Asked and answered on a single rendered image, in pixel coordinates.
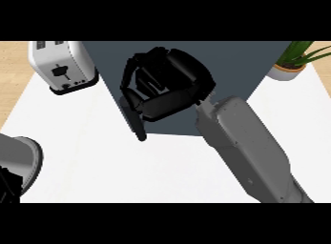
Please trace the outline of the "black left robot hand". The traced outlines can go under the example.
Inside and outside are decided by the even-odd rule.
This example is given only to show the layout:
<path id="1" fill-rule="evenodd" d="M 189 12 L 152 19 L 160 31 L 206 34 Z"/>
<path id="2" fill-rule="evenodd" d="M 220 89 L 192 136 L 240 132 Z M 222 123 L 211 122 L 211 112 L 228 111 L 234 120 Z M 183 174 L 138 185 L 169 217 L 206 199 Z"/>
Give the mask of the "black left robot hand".
<path id="1" fill-rule="evenodd" d="M 22 177 L 0 166 L 0 203 L 19 203 Z"/>

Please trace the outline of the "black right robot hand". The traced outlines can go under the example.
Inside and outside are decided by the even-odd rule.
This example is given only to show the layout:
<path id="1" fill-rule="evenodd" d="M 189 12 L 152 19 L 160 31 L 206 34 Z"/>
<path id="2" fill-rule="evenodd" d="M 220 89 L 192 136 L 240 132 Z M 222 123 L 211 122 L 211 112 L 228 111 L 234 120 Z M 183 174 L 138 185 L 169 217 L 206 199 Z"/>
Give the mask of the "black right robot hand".
<path id="1" fill-rule="evenodd" d="M 214 87 L 210 71 L 177 49 L 155 47 L 127 60 L 120 90 L 145 121 L 155 122 L 198 105 Z"/>

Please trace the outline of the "dark grey cabinet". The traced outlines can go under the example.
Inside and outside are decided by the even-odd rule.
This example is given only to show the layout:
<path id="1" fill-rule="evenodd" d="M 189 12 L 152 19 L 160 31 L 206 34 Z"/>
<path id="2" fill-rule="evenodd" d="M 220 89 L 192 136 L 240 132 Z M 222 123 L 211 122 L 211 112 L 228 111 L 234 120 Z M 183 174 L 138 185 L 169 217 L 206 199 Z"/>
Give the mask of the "dark grey cabinet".
<path id="1" fill-rule="evenodd" d="M 279 58 L 287 42 L 275 41 L 86 41 L 83 43 L 107 88 L 139 139 L 149 133 L 195 135 L 195 106 L 149 122 L 132 111 L 120 90 L 127 60 L 155 47 L 186 52 L 210 71 L 216 87 L 207 97 L 247 99 Z"/>

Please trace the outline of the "green potted plant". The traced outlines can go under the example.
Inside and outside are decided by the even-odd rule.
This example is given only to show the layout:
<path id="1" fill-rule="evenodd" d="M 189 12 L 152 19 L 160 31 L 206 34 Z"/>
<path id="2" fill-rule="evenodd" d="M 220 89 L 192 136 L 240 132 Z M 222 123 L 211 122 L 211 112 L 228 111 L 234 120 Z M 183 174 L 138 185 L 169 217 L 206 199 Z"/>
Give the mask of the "green potted plant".
<path id="1" fill-rule="evenodd" d="M 281 57 L 278 58 L 266 76 L 276 81 L 290 81 L 305 70 L 306 65 L 318 59 L 331 55 L 331 51 L 318 54 L 321 51 L 331 48 L 327 46 L 315 51 L 306 52 L 313 41 L 291 41 Z"/>

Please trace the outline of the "white toaster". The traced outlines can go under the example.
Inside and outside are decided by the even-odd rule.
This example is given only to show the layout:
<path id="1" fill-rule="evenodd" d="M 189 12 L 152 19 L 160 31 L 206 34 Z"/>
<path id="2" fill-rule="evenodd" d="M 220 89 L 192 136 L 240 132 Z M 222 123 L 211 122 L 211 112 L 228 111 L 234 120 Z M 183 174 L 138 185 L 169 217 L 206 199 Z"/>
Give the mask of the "white toaster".
<path id="1" fill-rule="evenodd" d="M 99 72 L 80 41 L 30 41 L 28 62 L 56 95 L 92 87 Z"/>

